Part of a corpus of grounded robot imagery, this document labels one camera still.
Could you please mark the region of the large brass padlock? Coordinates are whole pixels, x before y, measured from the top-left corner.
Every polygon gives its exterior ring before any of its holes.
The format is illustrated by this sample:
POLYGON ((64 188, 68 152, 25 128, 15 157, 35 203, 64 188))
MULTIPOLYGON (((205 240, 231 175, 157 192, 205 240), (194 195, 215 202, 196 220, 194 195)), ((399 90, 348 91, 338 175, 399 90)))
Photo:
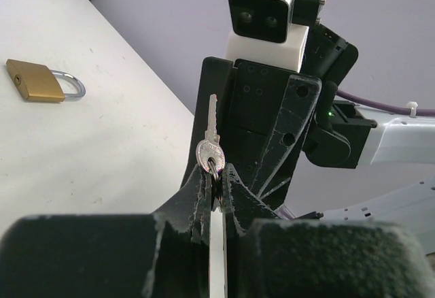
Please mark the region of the large brass padlock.
POLYGON ((86 95, 86 87, 70 73, 14 59, 8 59, 5 65, 11 80, 25 101, 61 103, 79 100, 86 95), (65 93, 57 80, 57 76, 72 84, 77 92, 65 93))

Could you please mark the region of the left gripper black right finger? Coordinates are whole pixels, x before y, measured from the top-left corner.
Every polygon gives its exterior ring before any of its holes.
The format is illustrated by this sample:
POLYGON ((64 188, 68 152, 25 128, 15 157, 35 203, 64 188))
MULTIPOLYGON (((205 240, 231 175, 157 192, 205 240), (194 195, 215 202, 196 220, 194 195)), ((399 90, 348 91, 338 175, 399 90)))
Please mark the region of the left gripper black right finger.
POLYGON ((434 273, 404 227, 282 219, 232 164, 222 190, 227 297, 434 296, 434 273))

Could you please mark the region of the large padlock keys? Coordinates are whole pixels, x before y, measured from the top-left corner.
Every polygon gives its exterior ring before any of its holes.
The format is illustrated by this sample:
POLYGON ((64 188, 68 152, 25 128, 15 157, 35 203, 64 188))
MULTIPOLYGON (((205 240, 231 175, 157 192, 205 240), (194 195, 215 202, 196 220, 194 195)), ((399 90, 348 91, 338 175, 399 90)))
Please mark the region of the large padlock keys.
POLYGON ((211 175, 211 208, 221 209, 222 188, 220 174, 226 166, 226 158, 220 146, 220 136, 217 132, 217 102, 216 94, 210 95, 205 138, 196 146, 196 160, 204 171, 211 175))

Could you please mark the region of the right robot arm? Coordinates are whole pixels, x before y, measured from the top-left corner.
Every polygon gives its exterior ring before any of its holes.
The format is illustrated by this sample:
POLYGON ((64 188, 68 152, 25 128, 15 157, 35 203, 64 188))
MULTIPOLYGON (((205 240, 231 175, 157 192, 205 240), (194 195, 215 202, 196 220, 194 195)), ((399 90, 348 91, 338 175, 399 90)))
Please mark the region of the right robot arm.
POLYGON ((322 24, 240 22, 225 59, 203 61, 187 171, 196 160, 209 96, 227 161, 274 210, 298 158, 325 168, 433 163, 434 112, 383 105, 339 90, 358 49, 322 24))

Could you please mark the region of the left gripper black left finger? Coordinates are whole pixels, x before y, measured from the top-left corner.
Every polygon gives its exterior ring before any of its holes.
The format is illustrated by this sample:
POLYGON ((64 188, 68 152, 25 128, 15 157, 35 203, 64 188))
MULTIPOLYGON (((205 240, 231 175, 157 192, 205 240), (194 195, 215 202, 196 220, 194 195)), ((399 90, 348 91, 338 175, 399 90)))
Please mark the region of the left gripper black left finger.
POLYGON ((1 238, 2 297, 208 297, 213 178, 149 214, 48 214, 1 238))

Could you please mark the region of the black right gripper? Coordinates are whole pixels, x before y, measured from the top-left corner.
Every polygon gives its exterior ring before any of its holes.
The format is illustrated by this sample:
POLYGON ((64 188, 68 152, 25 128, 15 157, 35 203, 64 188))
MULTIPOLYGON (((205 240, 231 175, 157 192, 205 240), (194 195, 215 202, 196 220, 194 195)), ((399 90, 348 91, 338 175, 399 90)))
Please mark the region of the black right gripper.
POLYGON ((217 96, 217 130, 227 161, 256 197, 284 179, 283 165, 312 117, 321 81, 249 61, 203 60, 188 161, 180 187, 192 173, 196 147, 208 127, 209 98, 217 96))

